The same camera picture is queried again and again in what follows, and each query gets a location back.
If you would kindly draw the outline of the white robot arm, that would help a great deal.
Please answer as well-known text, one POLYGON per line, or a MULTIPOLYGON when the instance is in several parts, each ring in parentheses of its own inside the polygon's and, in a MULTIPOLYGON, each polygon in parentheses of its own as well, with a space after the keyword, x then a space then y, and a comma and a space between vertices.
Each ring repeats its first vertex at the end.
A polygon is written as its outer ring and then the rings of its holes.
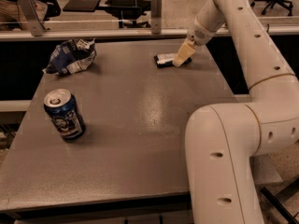
POLYGON ((226 25, 249 89, 246 103, 192 113, 185 154, 194 224, 263 224, 250 158, 299 140, 299 81, 250 8, 252 0, 207 0, 175 66, 226 25))

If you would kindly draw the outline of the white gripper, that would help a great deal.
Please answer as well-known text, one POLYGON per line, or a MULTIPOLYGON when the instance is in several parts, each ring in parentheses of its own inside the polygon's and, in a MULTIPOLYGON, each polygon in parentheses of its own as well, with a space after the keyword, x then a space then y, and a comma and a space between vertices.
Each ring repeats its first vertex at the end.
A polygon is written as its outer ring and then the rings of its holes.
POLYGON ((225 18, 223 16, 197 16, 188 28, 187 38, 180 46, 173 60, 173 65, 175 67, 183 65, 195 53, 195 46, 205 45, 224 23, 225 18))

